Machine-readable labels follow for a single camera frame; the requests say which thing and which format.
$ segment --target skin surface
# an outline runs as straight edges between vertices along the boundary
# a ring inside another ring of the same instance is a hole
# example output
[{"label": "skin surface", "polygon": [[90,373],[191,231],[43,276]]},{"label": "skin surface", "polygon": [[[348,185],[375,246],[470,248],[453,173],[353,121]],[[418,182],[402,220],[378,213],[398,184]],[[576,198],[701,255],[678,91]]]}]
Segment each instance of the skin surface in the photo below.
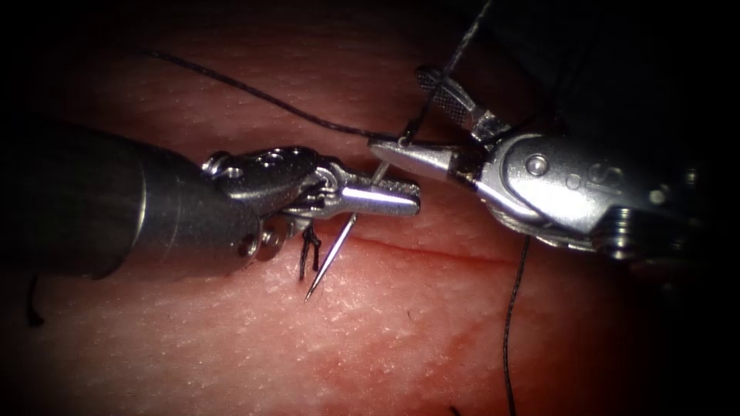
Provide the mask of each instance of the skin surface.
[{"label": "skin surface", "polygon": [[[443,64],[464,30],[413,5],[278,3],[127,9],[121,20],[136,31],[96,36],[113,16],[38,52],[48,65],[29,83],[28,107],[197,162],[302,145],[367,171],[377,161],[362,138],[113,41],[198,62],[335,122],[399,132],[424,99],[413,69]],[[543,102],[495,45],[474,45],[460,72],[512,122]],[[419,137],[461,135],[432,112]],[[42,277],[38,329],[25,320],[27,280],[4,280],[2,352],[17,402],[59,414],[506,414],[503,322],[523,237],[471,193],[407,177],[422,186],[422,212],[361,216],[307,304],[298,238],[225,277]],[[322,254],[343,219],[316,223]],[[519,414],[648,412],[659,354],[636,293],[600,257],[532,243],[510,333]]]}]

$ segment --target black suture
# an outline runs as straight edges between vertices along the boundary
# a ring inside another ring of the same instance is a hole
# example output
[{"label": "black suture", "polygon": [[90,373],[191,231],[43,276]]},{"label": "black suture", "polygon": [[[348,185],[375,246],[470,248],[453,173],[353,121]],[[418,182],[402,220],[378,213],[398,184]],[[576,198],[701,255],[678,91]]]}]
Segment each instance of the black suture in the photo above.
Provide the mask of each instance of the black suture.
[{"label": "black suture", "polygon": [[169,62],[174,65],[177,65],[180,68],[185,68],[185,69],[189,69],[194,72],[198,72],[199,74],[205,75],[208,78],[215,79],[219,82],[223,82],[224,84],[233,86],[234,88],[240,89],[241,91],[251,94],[259,99],[263,99],[264,101],[267,101],[270,104],[278,106],[287,112],[295,114],[296,116],[299,116],[302,119],[305,119],[309,122],[317,124],[321,127],[324,127],[325,129],[330,129],[330,130],[334,130],[340,133],[347,133],[347,134],[352,134],[356,136],[363,136],[363,137],[367,137],[368,139],[396,140],[396,136],[391,133],[372,132],[369,130],[358,129],[356,127],[345,126],[343,124],[324,120],[320,117],[310,114],[309,112],[305,112],[299,108],[293,107],[287,102],[284,102],[278,98],[275,98],[271,96],[270,94],[267,94],[266,92],[263,92],[259,89],[254,88],[253,86],[249,86],[242,81],[233,79],[230,76],[221,74],[219,72],[214,71],[213,69],[206,68],[205,66],[198,65],[195,62],[190,62],[185,59],[178,58],[175,55],[170,55],[165,52],[153,51],[149,49],[126,48],[126,50],[128,50],[131,53],[138,54],[138,55],[145,55],[151,58],[160,59],[165,62]]},{"label": "black suture", "polygon": [[314,231],[314,225],[311,224],[303,232],[303,247],[301,248],[301,261],[298,265],[300,271],[298,272],[298,281],[303,281],[306,277],[306,259],[308,259],[308,249],[314,247],[314,263],[311,266],[313,271],[318,271],[318,249],[321,248],[321,240],[319,240],[316,232]]},{"label": "black suture", "polygon": [[492,3],[493,3],[493,0],[487,0],[486,3],[483,4],[483,7],[480,9],[480,12],[478,12],[478,15],[476,16],[476,18],[473,19],[473,23],[471,23],[470,27],[468,27],[468,30],[465,32],[465,35],[463,35],[462,39],[460,40],[460,43],[457,45],[455,52],[452,54],[449,61],[447,62],[447,65],[445,65],[445,68],[442,70],[442,73],[439,75],[439,79],[437,79],[437,82],[435,83],[434,88],[432,88],[432,90],[429,91],[429,94],[427,95],[424,105],[419,110],[419,114],[414,119],[409,120],[409,123],[404,128],[403,134],[402,134],[402,144],[406,144],[406,145],[410,144],[411,141],[414,139],[414,136],[416,136],[416,133],[419,131],[419,129],[422,126],[422,122],[424,121],[424,118],[426,117],[427,112],[429,112],[429,109],[432,107],[432,103],[434,102],[434,98],[437,96],[439,89],[442,88],[442,84],[452,73],[455,66],[457,65],[457,62],[459,62],[460,58],[463,56],[463,52],[468,47],[468,44],[470,43],[471,40],[473,40],[473,36],[475,36],[476,32],[478,32],[478,28],[480,27],[480,22],[486,16],[486,13],[488,12],[488,9],[490,8]]},{"label": "black suture", "polygon": [[524,263],[526,260],[526,252],[530,248],[530,236],[524,237],[524,246],[522,247],[522,256],[519,260],[519,268],[516,270],[516,279],[514,279],[514,287],[511,289],[511,298],[509,299],[509,307],[506,309],[506,320],[503,324],[503,378],[504,384],[506,385],[506,400],[509,404],[509,415],[516,416],[516,407],[514,405],[514,392],[511,388],[511,377],[509,376],[509,328],[511,327],[511,313],[514,310],[514,301],[516,301],[516,293],[519,292],[519,286],[522,283],[522,275],[524,274]]},{"label": "black suture", "polygon": [[36,309],[33,307],[33,295],[36,293],[36,284],[38,284],[38,282],[38,274],[34,274],[33,276],[31,276],[31,281],[29,282],[29,291],[25,297],[25,315],[28,318],[29,327],[31,328],[38,328],[44,324],[44,318],[42,318],[41,315],[39,315],[39,313],[36,312]]}]

